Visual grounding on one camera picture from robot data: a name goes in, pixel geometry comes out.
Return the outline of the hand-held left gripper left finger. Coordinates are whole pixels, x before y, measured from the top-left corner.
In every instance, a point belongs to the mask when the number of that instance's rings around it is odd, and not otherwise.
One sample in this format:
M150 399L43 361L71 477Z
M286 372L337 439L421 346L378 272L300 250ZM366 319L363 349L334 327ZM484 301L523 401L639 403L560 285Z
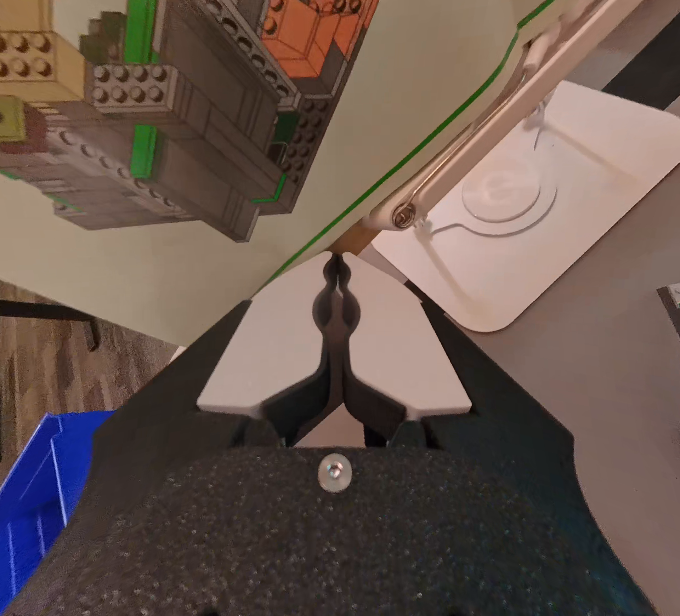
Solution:
M199 395L202 411L267 420L293 441L327 406L324 335L336 256L323 252L266 285L249 303Z

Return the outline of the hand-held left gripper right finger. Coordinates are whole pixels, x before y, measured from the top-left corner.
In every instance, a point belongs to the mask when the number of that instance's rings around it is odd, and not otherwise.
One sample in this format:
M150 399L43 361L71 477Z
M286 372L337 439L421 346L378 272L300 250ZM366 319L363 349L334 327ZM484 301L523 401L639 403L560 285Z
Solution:
M472 409L463 383L420 299L357 256L337 257L347 327L344 403L370 432L390 441L406 422Z

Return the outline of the lego instruction book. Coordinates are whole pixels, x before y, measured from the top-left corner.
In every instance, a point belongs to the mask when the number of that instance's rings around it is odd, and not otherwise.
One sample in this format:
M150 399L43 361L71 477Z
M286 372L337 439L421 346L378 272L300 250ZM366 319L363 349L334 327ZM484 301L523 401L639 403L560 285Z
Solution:
M1 279L184 343L479 116L575 0L1 0Z

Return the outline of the grey desk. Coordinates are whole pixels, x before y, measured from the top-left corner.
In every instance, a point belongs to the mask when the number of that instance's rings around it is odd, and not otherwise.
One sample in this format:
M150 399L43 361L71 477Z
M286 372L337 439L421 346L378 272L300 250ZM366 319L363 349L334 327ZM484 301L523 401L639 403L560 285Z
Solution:
M669 22L644 0L566 78L601 91ZM679 574L679 337L657 289L679 282L679 164L517 319L454 321L574 435L585 497L642 583Z

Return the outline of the white book stand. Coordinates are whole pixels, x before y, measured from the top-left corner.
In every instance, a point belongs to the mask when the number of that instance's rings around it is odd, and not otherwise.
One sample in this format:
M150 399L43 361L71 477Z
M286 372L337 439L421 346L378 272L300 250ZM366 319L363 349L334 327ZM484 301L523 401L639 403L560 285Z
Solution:
M496 102L362 219L455 322L506 328L679 164L679 118L566 76L642 0L577 0Z

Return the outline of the blue plastic bin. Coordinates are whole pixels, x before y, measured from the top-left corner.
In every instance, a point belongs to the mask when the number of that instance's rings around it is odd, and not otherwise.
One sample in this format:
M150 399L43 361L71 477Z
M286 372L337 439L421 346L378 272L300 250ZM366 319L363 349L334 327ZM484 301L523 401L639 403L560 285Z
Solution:
M79 503L95 431L113 411L46 413L1 486L1 612L52 549Z

